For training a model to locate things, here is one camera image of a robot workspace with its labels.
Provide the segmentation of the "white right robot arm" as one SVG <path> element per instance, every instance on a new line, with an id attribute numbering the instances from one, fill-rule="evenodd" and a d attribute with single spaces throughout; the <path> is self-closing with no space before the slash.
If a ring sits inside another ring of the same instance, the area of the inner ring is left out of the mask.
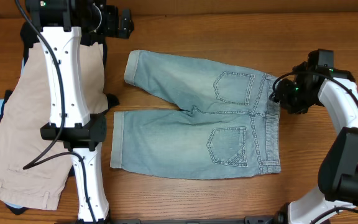
<path id="1" fill-rule="evenodd" d="M 269 223 L 329 223 L 343 211 L 358 214 L 358 92 L 352 73 L 335 68 L 332 50 L 317 49 L 275 80 L 269 99 L 290 114 L 323 106 L 337 133 L 320 165 L 317 186 L 286 203 Z"/>

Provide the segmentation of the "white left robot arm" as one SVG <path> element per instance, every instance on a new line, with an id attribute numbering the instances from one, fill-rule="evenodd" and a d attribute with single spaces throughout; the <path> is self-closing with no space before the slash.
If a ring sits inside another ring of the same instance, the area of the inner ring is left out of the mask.
<path id="1" fill-rule="evenodd" d="M 24 166 L 31 169 L 58 158 L 46 153 L 61 141 L 71 158 L 79 199 L 77 223 L 111 223 L 104 193 L 101 149 L 106 139 L 104 113 L 90 113 L 80 67 L 84 33 L 128 39 L 134 30 L 130 9 L 119 11 L 105 1 L 32 0 L 17 3 L 23 18 L 42 44 L 50 88 L 50 118 L 40 133 L 50 145 Z"/>

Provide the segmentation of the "light blue denim shorts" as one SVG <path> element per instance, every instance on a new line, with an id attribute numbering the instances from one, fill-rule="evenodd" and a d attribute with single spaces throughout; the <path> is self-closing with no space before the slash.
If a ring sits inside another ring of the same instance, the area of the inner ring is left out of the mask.
<path id="1" fill-rule="evenodd" d="M 176 179 L 281 171 L 275 77 L 212 60 L 134 50 L 126 83 L 177 106 L 114 114 L 110 166 Z"/>

